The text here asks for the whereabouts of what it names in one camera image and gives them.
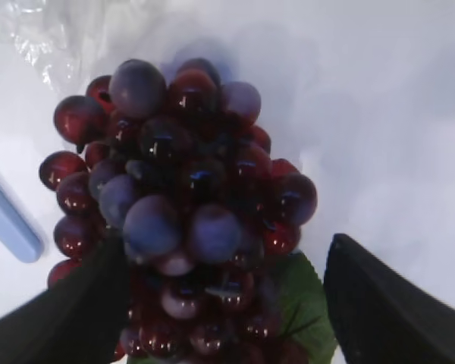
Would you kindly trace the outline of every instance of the light blue handle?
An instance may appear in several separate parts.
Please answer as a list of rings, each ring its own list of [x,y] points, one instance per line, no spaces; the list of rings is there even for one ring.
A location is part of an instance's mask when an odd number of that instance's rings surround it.
[[[0,189],[0,241],[20,261],[32,263],[42,255],[44,245],[8,197]]]

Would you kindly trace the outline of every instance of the dark red grape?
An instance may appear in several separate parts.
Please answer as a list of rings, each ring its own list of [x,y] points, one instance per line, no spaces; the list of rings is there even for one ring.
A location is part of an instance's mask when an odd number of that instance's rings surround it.
[[[241,236],[240,222],[232,212],[219,205],[204,205],[190,223],[188,247],[200,262],[223,263],[233,257]]]
[[[206,72],[216,86],[221,85],[221,76],[214,65],[205,58],[192,58],[185,61],[178,69],[177,75],[189,70]]]
[[[226,187],[223,164],[213,158],[188,163],[182,173],[183,193],[191,202],[216,200]]]
[[[93,97],[108,115],[115,109],[108,90],[110,79],[111,76],[109,75],[97,77],[91,81],[86,89],[86,96]]]
[[[263,232],[266,254],[285,255],[293,252],[301,236],[302,232],[297,226],[271,223],[270,228],[264,229]]]
[[[168,107],[189,116],[210,115],[219,105],[218,87],[204,71],[180,72],[168,88]]]
[[[93,168],[100,161],[107,159],[110,151],[111,147],[108,144],[104,142],[92,142],[86,147],[84,160],[89,168]]]
[[[47,287],[50,288],[54,286],[58,281],[66,278],[74,268],[79,267],[80,265],[80,262],[71,259],[63,260],[62,262],[54,265],[49,272],[49,276],[47,277]]]
[[[176,359],[187,348],[183,331],[169,318],[157,318],[140,330],[142,348],[156,359]]]
[[[123,350],[123,347],[121,346],[120,343],[115,348],[115,352],[113,353],[113,359],[111,362],[117,362],[119,360],[122,360],[123,357],[126,355],[126,353]]]
[[[128,210],[141,196],[137,182],[128,174],[120,174],[101,189],[99,211],[109,225],[121,229]]]
[[[273,171],[271,172],[272,177],[282,177],[290,173],[299,173],[297,167],[292,165],[288,160],[280,158],[273,159]]]
[[[261,96],[250,83],[226,83],[221,88],[221,110],[236,116],[244,127],[249,127],[256,122],[261,111]]]
[[[218,355],[230,339],[231,333],[222,318],[202,321],[190,333],[190,344],[203,356]]]
[[[44,186],[55,191],[67,176],[87,170],[86,164],[77,154],[61,151],[52,153],[42,162],[39,167],[39,178]]]
[[[71,259],[82,259],[98,244],[95,226],[78,216],[64,216],[54,228],[54,241],[59,251]]]
[[[91,170],[89,175],[89,193],[95,199],[99,199],[101,189],[115,176],[124,173],[123,162],[114,159],[100,161]]]
[[[186,275],[194,269],[196,263],[187,252],[178,247],[174,251],[154,260],[152,264],[163,275],[177,277]]]
[[[177,212],[161,195],[143,197],[128,212],[123,236],[127,254],[134,261],[167,254],[181,239]]]
[[[125,61],[117,68],[109,84],[111,100],[131,118],[147,118],[158,111],[166,95],[165,79],[149,62]]]
[[[84,215],[96,207],[96,201],[89,194],[88,180],[88,172],[76,172],[58,185],[58,204],[67,215]]]
[[[146,358],[148,353],[142,348],[140,342],[140,328],[132,326],[124,328],[120,335],[120,345],[123,351],[132,358]]]
[[[305,224],[317,208],[317,190],[303,174],[292,173],[274,180],[272,213],[294,226]]]
[[[69,96],[54,111],[54,125],[61,137],[79,147],[103,135],[107,123],[105,111],[89,96]]]
[[[158,116],[142,126],[140,149],[146,158],[160,165],[177,164],[189,158],[193,141],[175,119]]]

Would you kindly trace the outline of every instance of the black object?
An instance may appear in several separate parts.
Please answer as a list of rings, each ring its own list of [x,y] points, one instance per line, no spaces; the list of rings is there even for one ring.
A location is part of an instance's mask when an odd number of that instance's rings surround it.
[[[334,236],[324,287],[348,364],[455,364],[455,311],[347,235]]]
[[[110,363],[127,321],[129,273],[109,240],[64,280],[0,320],[0,364]]]

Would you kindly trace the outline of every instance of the grape cluster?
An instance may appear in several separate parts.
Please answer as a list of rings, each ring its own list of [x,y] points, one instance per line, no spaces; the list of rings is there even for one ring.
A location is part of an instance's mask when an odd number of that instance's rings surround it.
[[[270,137],[255,125],[260,111],[254,86],[223,84],[202,58],[185,62],[170,85],[132,59],[58,104],[57,131],[86,149],[84,158],[56,152],[39,169],[65,213],[54,240],[68,260],[48,285],[110,234],[122,236],[132,296],[112,362],[125,354],[307,362],[300,345],[282,340],[266,271],[297,247],[317,194],[289,161],[271,160]]]

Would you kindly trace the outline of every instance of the white surface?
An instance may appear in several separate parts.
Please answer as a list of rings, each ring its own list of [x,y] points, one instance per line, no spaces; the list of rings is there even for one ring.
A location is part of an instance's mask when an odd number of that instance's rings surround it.
[[[345,232],[455,307],[455,0],[179,0],[161,11],[95,72],[132,55],[159,64],[192,42],[191,51],[216,44],[234,77],[260,89],[273,155],[318,186],[302,245],[318,271],[332,234]],[[118,38],[120,16],[110,18]],[[43,290],[61,258],[51,243],[61,214],[37,177],[62,146],[56,102],[0,45],[0,179],[48,244],[33,265],[0,245],[0,315]]]

